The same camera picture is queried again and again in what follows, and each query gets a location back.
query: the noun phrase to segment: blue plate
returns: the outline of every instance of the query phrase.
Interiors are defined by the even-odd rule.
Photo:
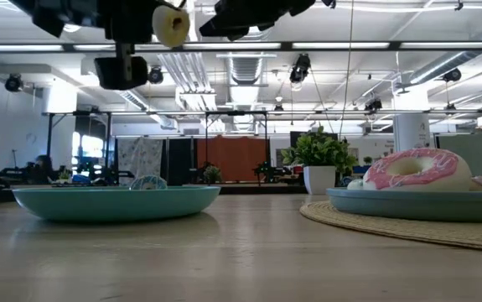
[[[129,190],[80,187],[13,190],[20,206],[51,221],[141,221],[186,216],[209,206],[219,187],[168,187]]]
[[[330,203],[352,214],[425,221],[482,222],[482,192],[327,189]]]

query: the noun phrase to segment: teal bowl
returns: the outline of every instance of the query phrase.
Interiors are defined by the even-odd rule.
[[[129,190],[80,187],[13,190],[20,206],[49,221],[121,222],[187,216],[209,206],[219,187]]]

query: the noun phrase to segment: person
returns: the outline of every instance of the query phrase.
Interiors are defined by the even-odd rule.
[[[30,174],[29,183],[31,185],[48,185],[53,180],[53,162],[47,155],[40,155],[36,158],[36,165]]]

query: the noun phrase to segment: ceiling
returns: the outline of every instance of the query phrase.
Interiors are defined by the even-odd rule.
[[[456,0],[356,0],[355,9],[351,9],[351,1],[338,0],[338,7],[331,10],[316,3],[313,8],[291,18],[286,15],[280,18],[268,35],[271,41],[333,41],[333,40],[471,40],[482,33],[482,0],[464,1],[464,9],[454,11]],[[195,26],[199,27],[212,16],[209,14],[214,1],[196,0]],[[104,34],[99,29],[83,28],[74,33],[63,33],[61,39],[67,43],[105,43]],[[208,42],[217,39],[198,40]],[[0,43],[59,43],[59,41],[36,28],[30,18],[18,11],[14,6],[0,0]],[[381,79],[388,79],[397,72],[413,72],[445,55],[444,52],[311,52],[308,53],[312,63],[312,72],[303,82],[301,91],[292,91],[288,73],[299,54],[269,52],[275,57],[265,59],[262,68],[263,80],[258,87],[257,100],[252,109],[272,110],[276,105],[276,96],[282,97],[286,110],[310,110],[321,108],[353,109],[355,104],[363,109],[362,104],[372,98],[362,98]],[[215,91],[215,103],[218,106],[231,104],[228,69],[226,60],[219,59],[214,53],[203,53],[203,63],[210,85]],[[144,54],[150,65],[161,65],[155,54]],[[75,80],[77,86],[85,93],[79,103],[92,103],[107,110],[134,110],[123,98],[111,91],[102,90],[93,75],[82,75],[82,62],[90,61],[94,55],[0,55],[0,65],[48,65]],[[430,81],[424,86],[428,90],[429,106],[443,108],[447,100],[457,100],[472,96],[482,91],[482,55],[461,66],[463,78],[459,82],[450,83],[445,91],[443,81]],[[161,85],[138,87],[136,91],[146,98],[146,102],[154,108],[162,110],[179,110],[174,100],[176,84],[163,68],[165,80]],[[35,82],[38,86],[50,85],[52,76],[32,75],[27,69],[21,72],[26,81]],[[375,90],[384,108],[391,108],[390,85],[379,86]],[[482,108],[482,97],[466,102],[460,108]],[[347,117],[349,119],[365,119],[362,115]],[[446,118],[442,115],[435,118]],[[476,115],[452,118],[467,123]]]

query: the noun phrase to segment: table surface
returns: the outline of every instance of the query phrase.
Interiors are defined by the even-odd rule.
[[[196,216],[103,226],[0,204],[0,301],[482,301],[482,252],[298,213],[323,199],[222,195]]]

